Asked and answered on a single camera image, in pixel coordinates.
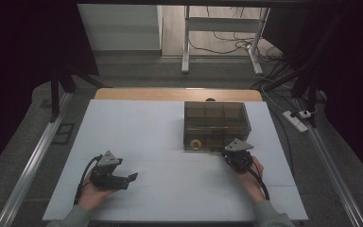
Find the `sleeve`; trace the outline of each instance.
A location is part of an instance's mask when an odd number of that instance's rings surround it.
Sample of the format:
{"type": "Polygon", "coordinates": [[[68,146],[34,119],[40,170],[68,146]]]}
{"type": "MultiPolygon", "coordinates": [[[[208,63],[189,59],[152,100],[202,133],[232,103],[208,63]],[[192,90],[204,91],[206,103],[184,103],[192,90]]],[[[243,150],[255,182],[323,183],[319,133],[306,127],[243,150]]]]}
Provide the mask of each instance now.
{"type": "Polygon", "coordinates": [[[91,219],[91,213],[75,205],[63,220],[52,220],[46,227],[87,227],[91,219]]]}
{"type": "Polygon", "coordinates": [[[270,201],[261,201],[254,206],[254,215],[260,227],[268,226],[292,226],[290,218],[287,214],[278,213],[270,203],[270,201]]]}

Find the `person's right hand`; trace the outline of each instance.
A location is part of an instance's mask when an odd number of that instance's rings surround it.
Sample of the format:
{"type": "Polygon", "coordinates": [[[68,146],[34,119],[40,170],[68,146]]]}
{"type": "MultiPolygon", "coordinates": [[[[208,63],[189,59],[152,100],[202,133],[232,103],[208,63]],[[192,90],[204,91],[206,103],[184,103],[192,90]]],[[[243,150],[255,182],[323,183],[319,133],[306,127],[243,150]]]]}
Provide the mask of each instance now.
{"type": "MultiPolygon", "coordinates": [[[[262,177],[262,173],[264,171],[264,167],[259,163],[258,159],[255,156],[252,156],[253,164],[250,166],[258,176],[262,177]]],[[[261,202],[265,199],[264,194],[261,191],[261,186],[258,181],[250,174],[246,173],[237,173],[237,179],[242,184],[244,189],[246,189],[247,193],[252,197],[255,203],[261,202]]]]}

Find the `person's left hand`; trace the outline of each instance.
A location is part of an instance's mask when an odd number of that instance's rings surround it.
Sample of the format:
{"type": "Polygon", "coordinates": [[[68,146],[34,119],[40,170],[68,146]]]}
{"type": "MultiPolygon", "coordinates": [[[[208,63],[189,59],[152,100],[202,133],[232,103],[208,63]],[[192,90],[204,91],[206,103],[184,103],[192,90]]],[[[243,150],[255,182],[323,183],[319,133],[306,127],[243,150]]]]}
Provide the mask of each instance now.
{"type": "Polygon", "coordinates": [[[105,198],[111,193],[117,190],[101,190],[96,188],[90,182],[91,171],[87,174],[83,182],[83,188],[81,189],[81,196],[78,200],[78,206],[84,208],[87,211],[93,211],[101,204],[105,198]]]}

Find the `gray carpet floor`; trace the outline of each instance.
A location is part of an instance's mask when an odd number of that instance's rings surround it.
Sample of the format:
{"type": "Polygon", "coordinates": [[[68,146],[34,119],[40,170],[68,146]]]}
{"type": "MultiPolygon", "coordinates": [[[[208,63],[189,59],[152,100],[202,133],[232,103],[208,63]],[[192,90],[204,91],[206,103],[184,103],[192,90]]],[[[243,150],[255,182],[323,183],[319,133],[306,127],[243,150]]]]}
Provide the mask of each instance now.
{"type": "MultiPolygon", "coordinates": [[[[111,53],[96,54],[100,77],[95,77],[113,87],[202,87],[249,89],[259,78],[253,74],[250,60],[245,59],[192,59],[190,73],[181,72],[181,59],[164,59],[158,56],[118,56],[111,53]]],[[[265,73],[274,63],[263,62],[265,73]]],[[[49,147],[40,169],[29,188],[26,198],[13,221],[12,226],[44,226],[44,210],[49,203],[67,156],[75,141],[84,113],[96,88],[74,77],[78,88],[68,110],[49,147]]],[[[268,93],[269,97],[287,110],[293,110],[286,88],[275,90],[279,95],[268,93]]],[[[308,221],[297,222],[297,226],[352,226],[345,208],[313,146],[308,134],[297,132],[282,117],[282,111],[266,96],[272,118],[285,151],[296,184],[302,196],[308,221]]],[[[320,100],[317,104],[316,122],[318,130],[336,161],[337,167],[363,214],[363,165],[338,132],[327,121],[320,100]]],[[[36,147],[50,119],[50,86],[43,84],[35,89],[33,102],[18,131],[13,135],[0,157],[0,212],[14,185],[17,183],[26,162],[36,147]]],[[[157,224],[138,224],[153,226],[157,224]]]]}

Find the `table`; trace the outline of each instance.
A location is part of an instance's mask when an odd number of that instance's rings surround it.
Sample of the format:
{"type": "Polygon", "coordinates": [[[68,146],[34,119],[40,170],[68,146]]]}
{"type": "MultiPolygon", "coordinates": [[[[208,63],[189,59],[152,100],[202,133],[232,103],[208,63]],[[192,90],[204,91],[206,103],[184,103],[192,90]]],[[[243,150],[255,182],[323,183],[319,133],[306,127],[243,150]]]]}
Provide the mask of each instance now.
{"type": "Polygon", "coordinates": [[[43,219],[66,216],[83,169],[94,156],[110,149],[123,158],[114,175],[139,172],[139,176],[128,190],[110,195],[93,212],[93,220],[254,221],[251,200],[223,158],[183,150],[181,100],[208,97],[248,100],[245,105],[252,128],[248,142],[254,145],[251,153],[265,167],[264,182],[271,202],[292,219],[307,219],[267,104],[259,93],[208,89],[99,90],[89,104],[43,219]]]}

